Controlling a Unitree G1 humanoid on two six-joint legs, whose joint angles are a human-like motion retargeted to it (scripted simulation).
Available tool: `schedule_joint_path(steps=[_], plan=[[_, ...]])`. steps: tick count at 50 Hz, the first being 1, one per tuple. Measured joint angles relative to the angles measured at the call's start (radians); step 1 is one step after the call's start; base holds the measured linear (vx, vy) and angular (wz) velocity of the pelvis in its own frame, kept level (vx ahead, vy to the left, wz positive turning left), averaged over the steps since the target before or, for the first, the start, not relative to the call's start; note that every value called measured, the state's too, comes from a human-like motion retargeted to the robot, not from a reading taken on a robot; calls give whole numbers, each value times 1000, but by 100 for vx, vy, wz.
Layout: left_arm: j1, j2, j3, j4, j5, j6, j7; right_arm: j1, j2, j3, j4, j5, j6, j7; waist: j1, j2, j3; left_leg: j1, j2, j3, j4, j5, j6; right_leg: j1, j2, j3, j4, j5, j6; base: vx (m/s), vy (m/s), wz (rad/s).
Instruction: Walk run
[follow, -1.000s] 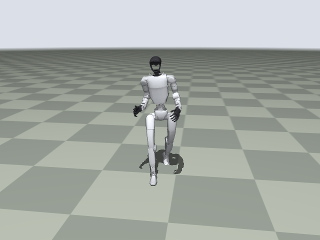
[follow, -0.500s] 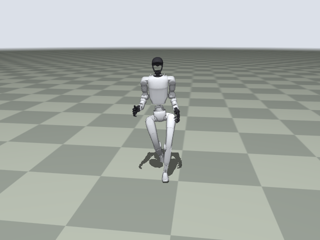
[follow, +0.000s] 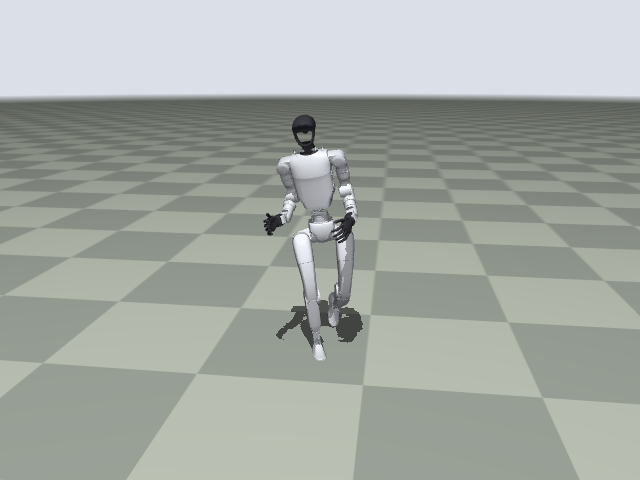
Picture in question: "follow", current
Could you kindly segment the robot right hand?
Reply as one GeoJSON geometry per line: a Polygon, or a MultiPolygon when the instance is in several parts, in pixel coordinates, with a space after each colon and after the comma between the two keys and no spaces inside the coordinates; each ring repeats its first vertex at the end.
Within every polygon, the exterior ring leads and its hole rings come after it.
{"type": "Polygon", "coordinates": [[[265,231],[267,231],[267,235],[273,235],[273,232],[276,227],[280,227],[284,224],[282,224],[281,218],[280,216],[282,216],[283,214],[278,214],[275,216],[270,216],[269,213],[266,213],[266,216],[268,217],[268,219],[264,220],[263,222],[266,223],[264,225],[264,227],[267,227],[265,229],[265,231]]]}

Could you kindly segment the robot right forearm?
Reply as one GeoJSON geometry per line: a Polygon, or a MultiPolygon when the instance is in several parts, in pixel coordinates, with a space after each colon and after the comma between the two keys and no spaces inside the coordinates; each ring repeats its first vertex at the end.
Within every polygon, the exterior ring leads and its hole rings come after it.
{"type": "Polygon", "coordinates": [[[282,216],[280,216],[282,224],[285,224],[291,221],[293,211],[295,210],[295,208],[296,208],[296,204],[291,200],[286,200],[286,196],[285,196],[283,209],[280,213],[280,214],[283,214],[282,216]]]}

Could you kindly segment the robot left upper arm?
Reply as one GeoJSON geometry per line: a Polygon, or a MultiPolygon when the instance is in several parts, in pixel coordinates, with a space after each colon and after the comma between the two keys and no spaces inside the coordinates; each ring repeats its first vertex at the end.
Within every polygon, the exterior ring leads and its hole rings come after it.
{"type": "Polygon", "coordinates": [[[340,186],[338,186],[339,194],[341,197],[352,195],[350,188],[350,174],[347,164],[346,155],[342,150],[329,150],[328,157],[330,163],[335,167],[340,186]]]}

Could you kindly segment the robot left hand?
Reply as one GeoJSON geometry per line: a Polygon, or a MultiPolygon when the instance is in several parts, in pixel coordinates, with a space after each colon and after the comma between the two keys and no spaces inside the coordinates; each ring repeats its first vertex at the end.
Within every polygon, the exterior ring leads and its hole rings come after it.
{"type": "Polygon", "coordinates": [[[352,215],[352,212],[349,212],[349,213],[347,213],[345,215],[344,219],[338,219],[338,220],[334,221],[335,224],[338,223],[338,222],[342,222],[342,223],[338,228],[336,228],[335,230],[332,230],[331,233],[336,232],[336,231],[340,230],[341,228],[342,229],[336,235],[333,235],[333,237],[337,237],[337,236],[339,236],[339,235],[341,235],[343,233],[339,238],[336,238],[335,240],[336,241],[340,240],[345,236],[338,243],[344,242],[348,238],[349,234],[351,233],[352,226],[355,224],[355,219],[351,215],[352,215]]]}

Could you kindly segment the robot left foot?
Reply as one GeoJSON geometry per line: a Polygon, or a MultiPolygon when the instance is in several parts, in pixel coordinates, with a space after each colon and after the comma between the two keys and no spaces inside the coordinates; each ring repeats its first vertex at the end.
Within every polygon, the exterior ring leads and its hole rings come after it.
{"type": "Polygon", "coordinates": [[[340,319],[340,310],[333,310],[334,292],[329,294],[328,322],[331,326],[337,326],[340,319]]]}

